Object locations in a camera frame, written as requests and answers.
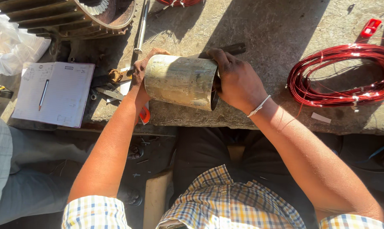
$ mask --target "forearm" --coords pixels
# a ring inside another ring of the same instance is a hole
[[[87,195],[116,197],[127,160],[128,148],[143,105],[137,88],[124,97],[105,126],[75,182],[68,202]]]
[[[384,222],[384,211],[354,172],[274,101],[251,117],[275,146],[319,220],[354,213]]]

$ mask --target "open notebook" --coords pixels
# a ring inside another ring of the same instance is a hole
[[[80,127],[93,71],[94,64],[25,63],[12,117]]]

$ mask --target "white plastic bag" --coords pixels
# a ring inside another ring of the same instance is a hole
[[[17,23],[8,20],[6,15],[0,15],[0,74],[16,75],[22,72],[24,62],[38,61],[51,40],[18,29]]]

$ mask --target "copper wire bundle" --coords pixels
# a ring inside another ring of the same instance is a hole
[[[320,93],[312,89],[310,76],[313,72],[327,65],[351,59],[373,61],[381,67],[383,80],[342,92],[327,88],[332,92]],[[348,44],[318,51],[305,57],[292,68],[287,84],[292,97],[298,103],[311,107],[357,106],[382,101],[384,100],[384,47],[373,44]]]
[[[189,7],[199,3],[202,0],[156,0],[156,1],[166,6]]]

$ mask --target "white bracelet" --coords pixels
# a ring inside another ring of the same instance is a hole
[[[253,110],[249,115],[247,115],[247,118],[249,118],[251,115],[254,115],[258,112],[259,109],[263,108],[263,104],[267,101],[267,99],[271,97],[271,95],[268,95],[267,98],[258,106],[255,110]]]

